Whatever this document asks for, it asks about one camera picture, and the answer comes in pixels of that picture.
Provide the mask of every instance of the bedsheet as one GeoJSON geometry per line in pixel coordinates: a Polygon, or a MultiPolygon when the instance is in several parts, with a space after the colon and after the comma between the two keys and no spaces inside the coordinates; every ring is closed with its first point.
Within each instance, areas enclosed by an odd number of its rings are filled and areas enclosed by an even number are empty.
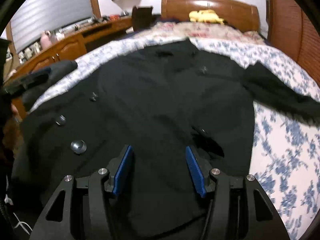
{"type": "MultiPolygon", "coordinates": [[[[49,88],[31,111],[67,92],[101,63],[145,46],[181,41],[175,36],[144,36],[110,42],[77,59],[78,69],[49,88]]],[[[260,61],[297,93],[320,101],[320,88],[284,53],[266,45],[221,39],[190,38],[200,50],[226,55],[241,67],[260,61]]],[[[299,239],[320,206],[320,127],[307,125],[254,102],[255,129],[250,174],[272,200],[290,238],[299,239]]]]}

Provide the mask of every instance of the window blind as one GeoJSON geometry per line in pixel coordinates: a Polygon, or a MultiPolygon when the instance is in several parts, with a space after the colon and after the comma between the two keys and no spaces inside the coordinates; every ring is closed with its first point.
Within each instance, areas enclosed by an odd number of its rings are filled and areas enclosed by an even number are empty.
{"type": "Polygon", "coordinates": [[[13,43],[20,52],[46,30],[93,16],[90,0],[26,0],[11,19],[13,43]]]}

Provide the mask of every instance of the white cable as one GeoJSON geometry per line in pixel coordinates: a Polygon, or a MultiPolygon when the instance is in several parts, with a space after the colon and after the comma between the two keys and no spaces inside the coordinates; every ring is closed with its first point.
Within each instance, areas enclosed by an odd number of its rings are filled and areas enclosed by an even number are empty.
{"type": "Polygon", "coordinates": [[[26,222],[23,222],[23,221],[20,221],[18,216],[13,212],[13,214],[15,215],[15,217],[17,218],[17,220],[19,221],[19,223],[14,227],[14,228],[17,228],[18,226],[21,226],[23,228],[23,230],[28,234],[30,235],[30,233],[28,232],[28,230],[26,230],[26,228],[23,226],[23,224],[27,225],[30,230],[32,231],[32,228],[26,223],[26,222]]]}
{"type": "Polygon", "coordinates": [[[7,181],[5,191],[7,192],[8,188],[9,188],[9,180],[8,180],[8,176],[7,175],[5,176],[5,178],[6,178],[6,181],[7,181]]]}

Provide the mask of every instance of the wooden wardrobe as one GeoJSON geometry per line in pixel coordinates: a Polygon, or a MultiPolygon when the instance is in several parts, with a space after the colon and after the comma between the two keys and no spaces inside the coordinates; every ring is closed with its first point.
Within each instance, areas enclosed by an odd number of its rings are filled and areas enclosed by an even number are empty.
{"type": "Polygon", "coordinates": [[[320,85],[320,37],[294,0],[267,0],[268,41],[320,85]]]}

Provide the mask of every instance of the wooden headboard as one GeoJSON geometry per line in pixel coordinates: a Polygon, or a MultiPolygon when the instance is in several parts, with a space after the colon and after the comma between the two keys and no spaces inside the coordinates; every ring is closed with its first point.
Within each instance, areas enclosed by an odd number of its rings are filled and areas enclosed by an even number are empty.
{"type": "Polygon", "coordinates": [[[236,0],[162,0],[161,17],[188,21],[191,11],[214,10],[220,18],[242,32],[259,30],[259,13],[254,5],[236,0]]]}

